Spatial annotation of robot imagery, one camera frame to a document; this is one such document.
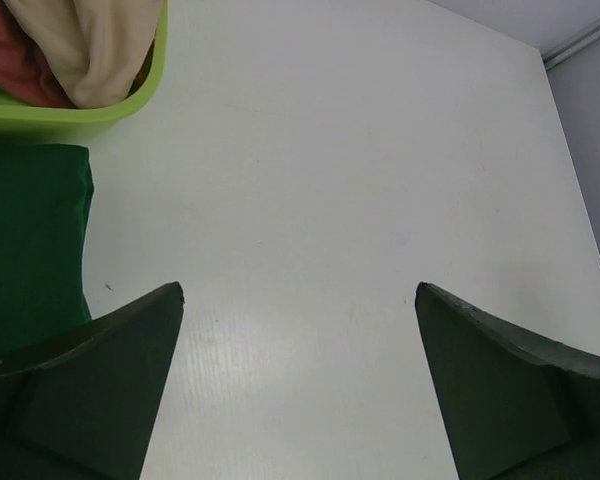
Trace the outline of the lime green plastic basket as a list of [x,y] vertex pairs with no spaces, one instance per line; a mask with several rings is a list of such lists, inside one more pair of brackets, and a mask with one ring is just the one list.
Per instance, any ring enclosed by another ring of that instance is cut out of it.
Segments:
[[154,41],[141,69],[142,81],[122,102],[99,109],[53,109],[31,106],[0,90],[0,138],[54,143],[92,138],[142,109],[162,78],[168,32],[164,3]]

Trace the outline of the right aluminium frame post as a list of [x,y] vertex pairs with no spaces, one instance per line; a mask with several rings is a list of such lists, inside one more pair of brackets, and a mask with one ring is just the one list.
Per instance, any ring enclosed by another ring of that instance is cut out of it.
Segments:
[[600,41],[600,18],[542,54],[546,71],[561,65]]

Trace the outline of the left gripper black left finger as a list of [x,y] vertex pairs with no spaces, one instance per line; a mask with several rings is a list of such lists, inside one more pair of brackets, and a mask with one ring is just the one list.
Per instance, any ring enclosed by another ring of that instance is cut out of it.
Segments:
[[0,355],[0,479],[137,479],[184,314],[164,284]]

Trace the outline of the folded dark green t-shirt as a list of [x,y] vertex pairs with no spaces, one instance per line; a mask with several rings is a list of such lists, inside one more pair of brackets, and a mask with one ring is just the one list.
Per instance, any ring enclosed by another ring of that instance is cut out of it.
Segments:
[[0,143],[0,357],[90,321],[93,194],[87,148]]

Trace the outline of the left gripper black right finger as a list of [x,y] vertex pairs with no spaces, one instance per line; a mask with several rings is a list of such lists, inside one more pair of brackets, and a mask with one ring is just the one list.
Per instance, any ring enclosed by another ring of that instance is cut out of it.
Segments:
[[415,310],[461,479],[600,479],[600,356],[431,283]]

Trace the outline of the beige t-shirt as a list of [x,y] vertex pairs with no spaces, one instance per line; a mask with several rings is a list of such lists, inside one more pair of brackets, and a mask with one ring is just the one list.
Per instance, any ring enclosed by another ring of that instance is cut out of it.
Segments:
[[115,105],[129,94],[154,41],[162,1],[8,1],[71,102]]

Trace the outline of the pink red t-shirt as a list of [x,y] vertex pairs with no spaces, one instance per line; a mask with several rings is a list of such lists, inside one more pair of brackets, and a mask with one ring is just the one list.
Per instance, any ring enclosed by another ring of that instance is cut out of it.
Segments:
[[40,47],[0,1],[0,89],[27,104],[72,109]]

